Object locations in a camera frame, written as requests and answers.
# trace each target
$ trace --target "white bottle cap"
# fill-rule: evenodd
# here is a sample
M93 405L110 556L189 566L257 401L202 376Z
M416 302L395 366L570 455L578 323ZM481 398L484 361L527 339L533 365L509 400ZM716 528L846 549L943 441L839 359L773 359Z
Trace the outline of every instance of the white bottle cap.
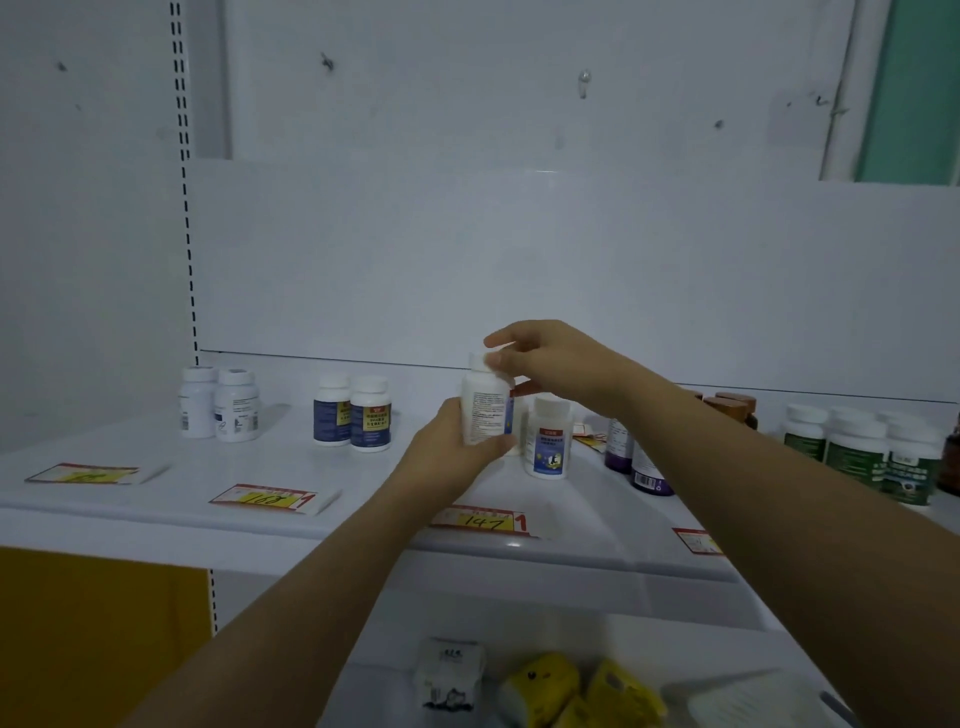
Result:
M884 409L876 413L881 421L892 425L893 423L910 423L913 425L926 425L926 420L919 415L908 415L906 412L897 412L892 409Z
M923 423L894 422L890 423L890 439L906 440L911 443L933 443L940 445L943 439L937 430Z
M183 367L183 381L216 381L216 367Z
M534 412L540 417L560 419L570 411L570 402L553 395L539 395L534 400Z
M367 394L386 392L387 378L385 376L355 376L353 378L353 391Z
M822 425L830 417L826 409L811 407L808 404L787 404L786 418L795 423L812 423Z
M350 377L343 372L329 372L318 377L318 385L321 389L346 389L350 386Z
M887 424L878 420L863 420L858 415L837 418L836 429L853 437L882 438L887 436Z
M253 384L253 372L246 369L221 369L219 381L221 384Z
M483 360L483 357L490 352L472 352L470 354L470 368L474 372L492 372L493 369L487 366L487 362Z
M840 404L830 408L830 416L834 420L875 420L876 418L870 412L864 412L856 407L848 407Z

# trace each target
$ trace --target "forearm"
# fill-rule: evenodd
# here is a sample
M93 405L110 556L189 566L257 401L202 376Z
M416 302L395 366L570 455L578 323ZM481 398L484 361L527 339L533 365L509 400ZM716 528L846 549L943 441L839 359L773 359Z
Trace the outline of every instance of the forearm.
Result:
M429 518L402 492L378 491L125 725L313 726L397 557Z
M622 376L620 419L867 725L956 719L960 540L639 365Z

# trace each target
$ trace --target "green label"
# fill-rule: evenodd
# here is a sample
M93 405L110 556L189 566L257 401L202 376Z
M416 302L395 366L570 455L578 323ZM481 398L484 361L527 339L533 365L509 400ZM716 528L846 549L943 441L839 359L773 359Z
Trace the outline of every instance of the green label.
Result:
M901 503L926 505L939 471L939 460L891 453L883 492Z
M819 462L824 461L824 450L827 448L826 440L819 440L815 437L801 437L800 435L791 435L787 432L783 435L783 444L804 455L809 455Z
M834 470L879 490L886 471L886 453L844 448L842 445L830 443L827 448L827 464Z

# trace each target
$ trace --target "brown bottle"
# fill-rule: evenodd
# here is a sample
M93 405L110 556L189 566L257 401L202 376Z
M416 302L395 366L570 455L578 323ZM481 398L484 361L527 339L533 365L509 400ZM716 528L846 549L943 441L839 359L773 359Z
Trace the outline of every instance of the brown bottle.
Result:
M737 420L739 423L746 422L750 409L746 402L737 400L727 400L723 397L704 397L704 403L713 407L717 412L723 412L727 417Z
M736 392L717 392L717 397L722 397L726 400L737 400L742 401L747 405L747 419L744 420L744 423L750 429L757 429L759 427L759 422L756 419L756 397L751 397L750 395L740 395Z
M937 487L952 496L960 496L960 418L953 433L944 443L944 457L937 477Z

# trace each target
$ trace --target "yellow panel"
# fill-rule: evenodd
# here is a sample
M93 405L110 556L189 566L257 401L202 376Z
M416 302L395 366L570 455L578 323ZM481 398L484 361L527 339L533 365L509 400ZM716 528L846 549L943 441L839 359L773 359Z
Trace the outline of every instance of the yellow panel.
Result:
M199 569L0 548L3 726L113 725L210 638Z

